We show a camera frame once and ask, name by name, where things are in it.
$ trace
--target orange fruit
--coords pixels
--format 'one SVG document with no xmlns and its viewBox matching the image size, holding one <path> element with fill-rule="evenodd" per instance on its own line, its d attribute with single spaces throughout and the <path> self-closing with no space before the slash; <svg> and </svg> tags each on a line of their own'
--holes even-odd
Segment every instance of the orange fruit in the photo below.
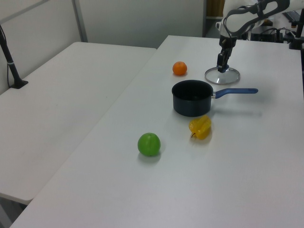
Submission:
<svg viewBox="0 0 304 228">
<path fill-rule="evenodd" d="M 184 62 L 176 62 L 173 65 L 172 70 L 175 75 L 182 76 L 187 72 L 187 65 Z"/>
</svg>

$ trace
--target yellow bell pepper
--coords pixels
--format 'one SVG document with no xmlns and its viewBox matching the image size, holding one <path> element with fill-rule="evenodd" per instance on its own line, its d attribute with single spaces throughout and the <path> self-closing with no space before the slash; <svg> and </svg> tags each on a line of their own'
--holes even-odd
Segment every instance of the yellow bell pepper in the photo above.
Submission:
<svg viewBox="0 0 304 228">
<path fill-rule="evenodd" d="M 210 134 L 211 130 L 211 120 L 208 116 L 204 115 L 199 119 L 194 119 L 189 123 L 189 129 L 192 132 L 192 137 L 197 137 L 198 139 L 206 139 Z"/>
</svg>

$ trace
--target pot handle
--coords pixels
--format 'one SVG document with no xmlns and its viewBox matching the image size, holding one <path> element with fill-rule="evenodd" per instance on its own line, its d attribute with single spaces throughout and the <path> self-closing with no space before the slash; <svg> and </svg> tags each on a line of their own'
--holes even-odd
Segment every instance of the pot handle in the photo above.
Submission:
<svg viewBox="0 0 304 228">
<path fill-rule="evenodd" d="M 215 99 L 218 99 L 226 94 L 256 94 L 258 92 L 258 89 L 223 89 L 215 92 Z"/>
</svg>

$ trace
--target green apple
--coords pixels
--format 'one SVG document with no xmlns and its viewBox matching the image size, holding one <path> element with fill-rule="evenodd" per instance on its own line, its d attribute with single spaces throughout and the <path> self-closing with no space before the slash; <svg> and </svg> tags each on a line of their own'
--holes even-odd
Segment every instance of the green apple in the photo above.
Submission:
<svg viewBox="0 0 304 228">
<path fill-rule="evenodd" d="M 146 133 L 138 140 L 137 147 L 139 152 L 145 156 L 157 156 L 161 148 L 161 141 L 156 134 Z"/>
</svg>

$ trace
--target saucepan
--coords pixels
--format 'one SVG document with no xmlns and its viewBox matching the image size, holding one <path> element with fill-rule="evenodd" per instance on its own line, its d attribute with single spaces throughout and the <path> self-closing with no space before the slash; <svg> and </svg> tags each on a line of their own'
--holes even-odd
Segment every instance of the saucepan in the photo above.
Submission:
<svg viewBox="0 0 304 228">
<path fill-rule="evenodd" d="M 211 108 L 211 99 L 218 99 L 226 94 L 256 94 L 255 88 L 227 88 L 213 92 L 213 88 L 206 82 L 186 80 L 177 83 L 172 88 L 174 110 L 188 117 L 206 114 Z"/>
</svg>

